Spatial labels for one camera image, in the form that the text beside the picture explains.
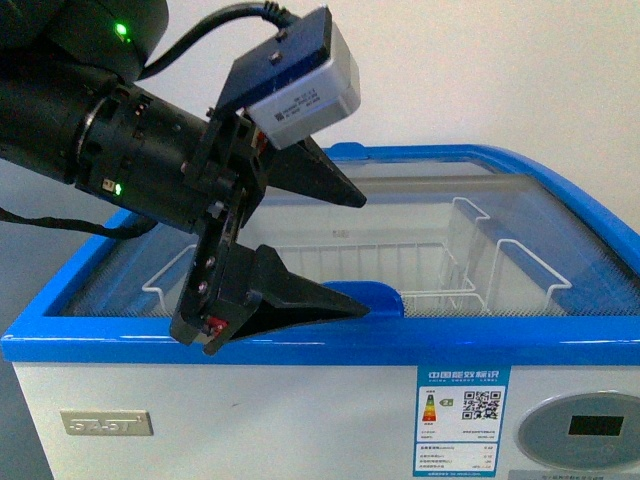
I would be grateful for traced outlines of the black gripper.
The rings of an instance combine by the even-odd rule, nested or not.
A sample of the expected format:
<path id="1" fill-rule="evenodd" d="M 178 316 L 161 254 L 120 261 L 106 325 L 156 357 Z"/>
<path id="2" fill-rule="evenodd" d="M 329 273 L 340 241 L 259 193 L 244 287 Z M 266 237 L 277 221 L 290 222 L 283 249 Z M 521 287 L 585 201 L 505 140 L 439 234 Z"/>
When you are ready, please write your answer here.
<path id="1" fill-rule="evenodd" d="M 213 119 L 196 160 L 195 185 L 209 205 L 196 221 L 198 243 L 172 316 L 170 335 L 217 353 L 228 342 L 293 326 L 359 318 L 363 303 L 287 270 L 275 249 L 256 250 L 237 237 L 263 199 L 264 139 L 248 118 Z M 264 150 L 268 185 L 334 205 L 361 208 L 367 198 L 319 145 L 307 137 L 282 150 Z"/>

